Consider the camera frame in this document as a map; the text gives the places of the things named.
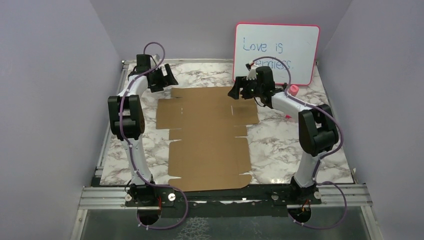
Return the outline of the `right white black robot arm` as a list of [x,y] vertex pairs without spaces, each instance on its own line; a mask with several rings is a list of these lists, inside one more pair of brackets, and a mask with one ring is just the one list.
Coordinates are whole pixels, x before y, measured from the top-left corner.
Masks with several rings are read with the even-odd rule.
[[331,108],[298,99],[290,82],[276,87],[268,66],[248,67],[247,76],[237,76],[228,96],[260,99],[264,107],[280,111],[298,122],[298,139],[303,150],[300,164],[290,181],[289,199],[300,204],[313,194],[319,165],[339,142],[339,133]]

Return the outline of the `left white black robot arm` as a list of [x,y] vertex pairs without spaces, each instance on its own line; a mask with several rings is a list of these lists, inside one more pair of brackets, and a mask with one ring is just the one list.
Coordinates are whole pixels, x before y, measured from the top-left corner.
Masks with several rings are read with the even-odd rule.
[[158,196],[143,147],[146,122],[141,96],[146,90],[155,93],[176,86],[178,81],[168,63],[163,64],[149,54],[137,55],[136,65],[129,72],[127,81],[120,93],[107,100],[109,126],[124,147],[131,171],[125,200],[149,206],[158,200]]

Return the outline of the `brown cardboard box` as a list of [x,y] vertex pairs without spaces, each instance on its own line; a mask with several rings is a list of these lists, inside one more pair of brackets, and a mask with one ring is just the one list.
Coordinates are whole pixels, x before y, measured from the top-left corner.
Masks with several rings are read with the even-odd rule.
[[185,192],[240,189],[252,180],[247,139],[259,122],[252,99],[229,87],[172,88],[159,99],[156,128],[169,131],[169,184]]

